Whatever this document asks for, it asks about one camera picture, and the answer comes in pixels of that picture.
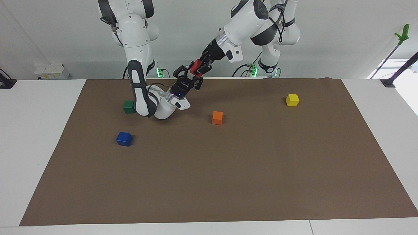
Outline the grey pole with green tip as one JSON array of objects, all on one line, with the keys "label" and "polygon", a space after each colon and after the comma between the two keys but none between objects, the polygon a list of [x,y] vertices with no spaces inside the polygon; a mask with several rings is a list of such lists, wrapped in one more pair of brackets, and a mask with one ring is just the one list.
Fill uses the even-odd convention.
[{"label": "grey pole with green tip", "polygon": [[372,74],[372,76],[370,76],[369,79],[373,79],[374,76],[378,73],[378,71],[381,70],[381,68],[383,67],[383,65],[391,58],[391,56],[394,54],[394,52],[396,52],[396,50],[400,47],[400,45],[403,44],[404,41],[409,39],[409,24],[405,24],[403,26],[403,30],[402,33],[394,33],[395,36],[397,36],[398,38],[398,42],[396,44],[396,46],[394,47],[394,49],[387,55],[387,57],[379,64],[379,67],[374,71],[374,73]]}]

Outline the black clamp stand with pole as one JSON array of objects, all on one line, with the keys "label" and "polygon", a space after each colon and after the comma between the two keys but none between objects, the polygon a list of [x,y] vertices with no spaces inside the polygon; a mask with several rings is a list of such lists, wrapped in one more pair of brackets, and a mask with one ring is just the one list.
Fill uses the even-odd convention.
[{"label": "black clamp stand with pole", "polygon": [[380,79],[382,84],[388,88],[395,88],[393,84],[395,79],[397,79],[403,72],[406,70],[412,70],[413,72],[418,72],[418,52],[416,52],[409,60],[406,61],[393,75],[388,79]]}]

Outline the blue wooden block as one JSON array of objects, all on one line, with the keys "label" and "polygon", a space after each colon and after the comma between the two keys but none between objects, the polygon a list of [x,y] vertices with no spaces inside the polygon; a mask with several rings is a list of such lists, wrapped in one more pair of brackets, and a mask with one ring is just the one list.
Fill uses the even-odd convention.
[{"label": "blue wooden block", "polygon": [[127,132],[119,132],[116,138],[116,142],[120,146],[131,146],[133,137],[130,133]]}]

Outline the black table clamp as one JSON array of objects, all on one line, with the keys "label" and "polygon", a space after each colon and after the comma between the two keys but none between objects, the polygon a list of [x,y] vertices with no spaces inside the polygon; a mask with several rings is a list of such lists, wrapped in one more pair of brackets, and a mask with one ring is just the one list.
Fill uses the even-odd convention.
[{"label": "black table clamp", "polygon": [[8,73],[0,68],[0,89],[11,89],[16,82],[16,79],[12,79]]}]

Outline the white power strip box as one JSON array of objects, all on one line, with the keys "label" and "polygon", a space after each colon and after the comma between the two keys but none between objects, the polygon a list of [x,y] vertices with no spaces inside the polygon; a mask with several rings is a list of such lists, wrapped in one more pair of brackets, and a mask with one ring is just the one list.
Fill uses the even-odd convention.
[{"label": "white power strip box", "polygon": [[63,64],[36,66],[33,72],[36,79],[69,79],[70,73]]}]

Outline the brown table mat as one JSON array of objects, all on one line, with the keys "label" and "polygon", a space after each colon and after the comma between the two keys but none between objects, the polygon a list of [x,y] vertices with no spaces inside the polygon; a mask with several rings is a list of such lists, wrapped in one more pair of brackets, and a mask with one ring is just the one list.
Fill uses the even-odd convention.
[{"label": "brown table mat", "polygon": [[20,225],[418,217],[342,80],[208,79],[187,98],[146,118],[124,113],[127,80],[86,81]]}]

